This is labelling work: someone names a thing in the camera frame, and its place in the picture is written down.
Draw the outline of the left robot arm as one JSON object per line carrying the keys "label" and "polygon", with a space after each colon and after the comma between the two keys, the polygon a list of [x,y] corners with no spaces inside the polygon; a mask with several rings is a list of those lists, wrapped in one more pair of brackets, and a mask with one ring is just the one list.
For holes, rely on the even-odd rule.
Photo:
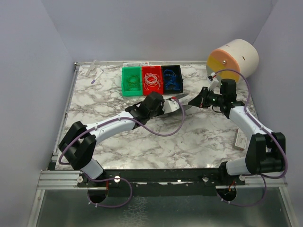
{"label": "left robot arm", "polygon": [[95,146],[124,131],[145,125],[150,119],[163,113],[164,98],[151,92],[145,99],[120,114],[90,125],[80,121],[72,124],[59,143],[59,150],[74,170],[81,170],[91,179],[98,179],[103,167],[93,158]]}

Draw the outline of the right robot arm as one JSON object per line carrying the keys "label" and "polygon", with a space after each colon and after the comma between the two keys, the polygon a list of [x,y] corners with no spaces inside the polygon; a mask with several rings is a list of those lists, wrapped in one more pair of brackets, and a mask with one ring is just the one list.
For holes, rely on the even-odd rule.
{"label": "right robot arm", "polygon": [[251,115],[242,101],[237,100],[237,83],[222,79],[220,93],[211,87],[202,87],[190,106],[199,108],[219,107],[226,118],[234,122],[250,143],[246,156],[221,164],[228,175],[264,175],[285,171],[285,136],[272,132]]}

